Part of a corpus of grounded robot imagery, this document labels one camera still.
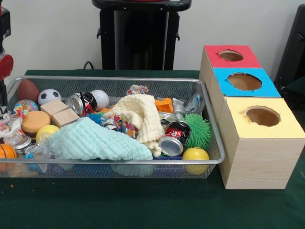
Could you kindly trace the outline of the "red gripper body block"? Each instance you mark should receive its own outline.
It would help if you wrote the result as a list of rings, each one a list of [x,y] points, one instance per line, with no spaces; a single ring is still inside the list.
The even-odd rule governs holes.
[[[3,81],[6,77],[10,76],[13,69],[13,57],[6,53],[0,54],[0,80]]]

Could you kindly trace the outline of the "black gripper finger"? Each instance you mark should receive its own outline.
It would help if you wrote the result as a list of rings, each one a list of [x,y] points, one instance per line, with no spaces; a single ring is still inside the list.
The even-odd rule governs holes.
[[[0,105],[7,106],[8,105],[8,98],[7,98],[7,89],[4,83],[4,80],[0,81]]]

